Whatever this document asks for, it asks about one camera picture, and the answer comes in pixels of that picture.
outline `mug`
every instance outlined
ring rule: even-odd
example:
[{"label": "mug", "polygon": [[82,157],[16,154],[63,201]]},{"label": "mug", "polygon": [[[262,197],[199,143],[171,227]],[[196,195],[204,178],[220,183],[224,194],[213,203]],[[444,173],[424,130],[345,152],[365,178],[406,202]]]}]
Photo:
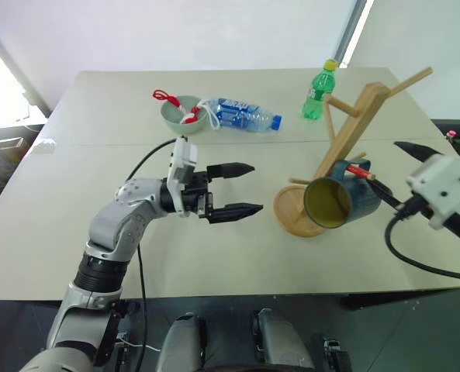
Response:
[{"label": "mug", "polygon": [[364,178],[345,175],[349,164],[358,164],[367,171],[371,166],[366,159],[338,161],[331,176],[317,178],[307,185],[304,209],[317,225],[335,229],[373,213],[381,204],[381,199]]}]

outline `white table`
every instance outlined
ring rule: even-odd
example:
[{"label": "white table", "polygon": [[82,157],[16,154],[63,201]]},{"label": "white table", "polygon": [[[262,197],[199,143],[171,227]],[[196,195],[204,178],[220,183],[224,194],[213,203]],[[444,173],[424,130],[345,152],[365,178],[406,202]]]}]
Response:
[{"label": "white table", "polygon": [[[61,299],[78,268],[93,215],[149,149],[174,136],[161,122],[160,103],[149,97],[153,88],[247,99],[274,108],[284,119],[274,135],[206,129],[191,136],[199,144],[200,170],[231,161],[256,168],[244,177],[215,180],[209,188],[216,206],[253,202],[265,207],[250,218],[224,224],[210,225],[194,215],[152,222],[141,243],[149,297],[460,286],[460,280],[427,273],[392,256],[382,239],[393,215],[386,205],[310,239],[289,235],[273,219],[273,198],[287,178],[310,177],[328,148],[324,123],[305,122],[298,114],[307,81],[317,71],[80,74],[40,134],[39,140],[53,138],[56,146],[27,155],[0,197],[0,299]],[[225,88],[228,79],[240,90]],[[335,95],[346,102],[353,101],[364,83],[396,83],[386,69],[349,68],[339,71],[337,79]],[[452,153],[452,148],[407,93],[386,103],[355,152],[366,151],[373,171],[405,200],[410,195],[405,176],[418,162],[392,145],[399,139],[443,153]],[[165,177],[169,153],[169,148],[160,151],[139,175]],[[460,271],[460,239],[446,230],[432,230],[420,216],[397,226],[393,243],[426,264]],[[123,289],[127,298],[140,297],[136,258]]]}]

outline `wooden stand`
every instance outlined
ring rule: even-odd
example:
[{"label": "wooden stand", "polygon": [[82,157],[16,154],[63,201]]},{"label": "wooden stand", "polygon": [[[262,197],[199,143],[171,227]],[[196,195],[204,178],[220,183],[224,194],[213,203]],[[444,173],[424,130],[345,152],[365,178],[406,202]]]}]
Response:
[{"label": "wooden stand", "polygon": [[[323,101],[324,118],[330,137],[330,149],[314,173],[313,179],[327,176],[337,161],[347,157],[387,98],[408,88],[432,72],[433,69],[428,67],[392,89],[382,83],[367,84],[358,96],[354,107],[334,96],[325,97]],[[335,135],[331,120],[330,105],[348,114],[347,120],[337,135]],[[311,181],[290,178],[289,182],[304,185]],[[280,190],[273,202],[273,213],[280,226],[289,233],[303,237],[317,236],[323,233],[324,228],[313,223],[304,211],[304,190],[304,186],[299,185],[288,186]]]}]

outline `yellow bottle cap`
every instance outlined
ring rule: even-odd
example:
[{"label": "yellow bottle cap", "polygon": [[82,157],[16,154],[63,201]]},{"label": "yellow bottle cap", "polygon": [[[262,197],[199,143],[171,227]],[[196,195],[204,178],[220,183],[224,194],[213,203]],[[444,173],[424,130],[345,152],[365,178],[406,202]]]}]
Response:
[{"label": "yellow bottle cap", "polygon": [[324,69],[328,71],[335,71],[337,68],[338,62],[336,60],[326,60],[324,63]]}]

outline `green bottle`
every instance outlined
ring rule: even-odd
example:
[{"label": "green bottle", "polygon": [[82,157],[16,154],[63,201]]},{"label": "green bottle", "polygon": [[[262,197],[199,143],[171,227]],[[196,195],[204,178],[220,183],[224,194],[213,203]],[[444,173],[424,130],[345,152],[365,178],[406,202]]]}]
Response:
[{"label": "green bottle", "polygon": [[323,72],[318,74],[309,89],[306,103],[302,107],[302,116],[306,119],[318,120],[323,114],[323,96],[331,93],[335,88],[334,72],[337,68],[336,60],[327,60]]}]

